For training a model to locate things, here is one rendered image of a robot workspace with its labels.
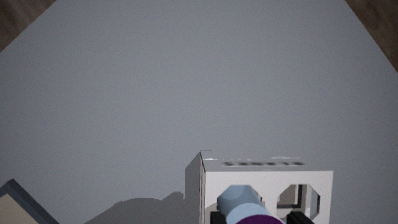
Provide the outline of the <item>white tube rack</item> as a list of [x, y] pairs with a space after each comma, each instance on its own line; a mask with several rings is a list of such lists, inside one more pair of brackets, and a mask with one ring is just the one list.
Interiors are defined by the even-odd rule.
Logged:
[[[200, 151], [199, 224], [210, 224], [217, 197], [230, 185], [250, 185], [281, 222], [301, 211], [314, 224], [329, 224], [332, 181], [333, 170], [300, 151]], [[318, 198], [310, 217], [312, 189]]]

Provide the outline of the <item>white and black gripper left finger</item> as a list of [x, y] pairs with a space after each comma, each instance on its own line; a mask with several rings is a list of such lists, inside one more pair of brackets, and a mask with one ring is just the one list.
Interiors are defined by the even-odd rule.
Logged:
[[225, 215], [221, 214], [220, 211], [211, 211], [210, 224], [227, 224]]

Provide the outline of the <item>grey bench mat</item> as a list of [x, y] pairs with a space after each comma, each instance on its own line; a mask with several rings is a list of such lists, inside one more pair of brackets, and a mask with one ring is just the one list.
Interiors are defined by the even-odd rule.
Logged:
[[398, 224], [398, 73], [345, 0], [56, 0], [0, 53], [0, 188], [59, 224], [199, 224], [200, 151], [300, 151]]

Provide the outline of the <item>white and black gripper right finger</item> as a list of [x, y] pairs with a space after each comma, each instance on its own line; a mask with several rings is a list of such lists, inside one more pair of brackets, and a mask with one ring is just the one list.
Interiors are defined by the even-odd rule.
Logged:
[[314, 224], [303, 212], [291, 211], [287, 214], [286, 224]]

